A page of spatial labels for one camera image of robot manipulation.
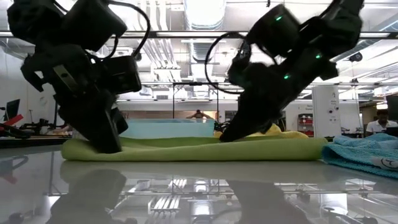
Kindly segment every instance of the metal beam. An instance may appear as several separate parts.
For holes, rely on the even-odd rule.
[[[178,82],[178,83],[172,83],[172,82],[142,82],[143,85],[209,85],[210,83],[207,82]],[[213,82],[213,84],[215,85],[219,85],[219,86],[233,86],[230,83],[218,83],[218,82]],[[362,86],[362,85],[366,85],[366,86],[398,86],[398,82],[390,82],[390,83],[311,83],[310,86],[313,85],[322,85],[322,86]]]
[[[226,31],[150,31],[150,39],[212,39],[225,34]],[[234,31],[239,32],[241,35],[246,35],[247,31]],[[121,37],[122,39],[141,39],[145,35],[145,31],[127,31]],[[0,38],[15,38],[11,31],[0,30]],[[226,37],[226,39],[238,39],[237,35],[231,35]],[[359,36],[361,40],[397,40],[398,32],[361,32]]]
[[[284,194],[383,194],[376,190],[285,190]],[[52,193],[49,196],[62,196],[64,194]],[[122,192],[120,195],[140,195],[140,196],[201,196],[201,195],[235,195],[234,192]]]

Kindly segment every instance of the reflective table surface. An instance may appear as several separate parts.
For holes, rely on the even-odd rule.
[[[398,223],[398,181],[322,162],[64,161],[0,151],[0,223]]]

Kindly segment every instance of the white wall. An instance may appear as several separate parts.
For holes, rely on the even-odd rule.
[[[45,85],[43,93],[33,88],[22,76],[20,67],[22,60],[6,54],[0,49],[0,106],[6,106],[8,101],[20,99],[19,114],[24,119],[17,123],[38,122],[45,118],[53,122],[55,100],[50,85]],[[3,121],[4,111],[0,111],[0,121]]]
[[[130,101],[118,102],[121,111],[168,111],[173,110],[172,101]],[[175,103],[176,111],[216,111],[217,104],[215,101],[208,103]],[[238,110],[238,102],[219,102],[220,121],[224,121],[225,111]],[[313,113],[312,101],[294,101],[286,108],[286,128],[291,131],[297,130],[297,118],[302,113]],[[350,131],[355,131],[359,127],[358,109],[355,102],[340,102],[341,126]]]

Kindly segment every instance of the computer monitor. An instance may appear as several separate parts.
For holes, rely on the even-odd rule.
[[[18,115],[19,102],[20,100],[13,100],[7,103],[4,121],[8,121],[9,119],[15,118]]]
[[[388,119],[398,121],[398,96],[386,96],[388,105]]]

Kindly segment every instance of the blue towel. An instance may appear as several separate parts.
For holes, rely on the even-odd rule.
[[[337,136],[322,149],[322,159],[333,165],[398,179],[398,138],[373,134],[364,139]]]

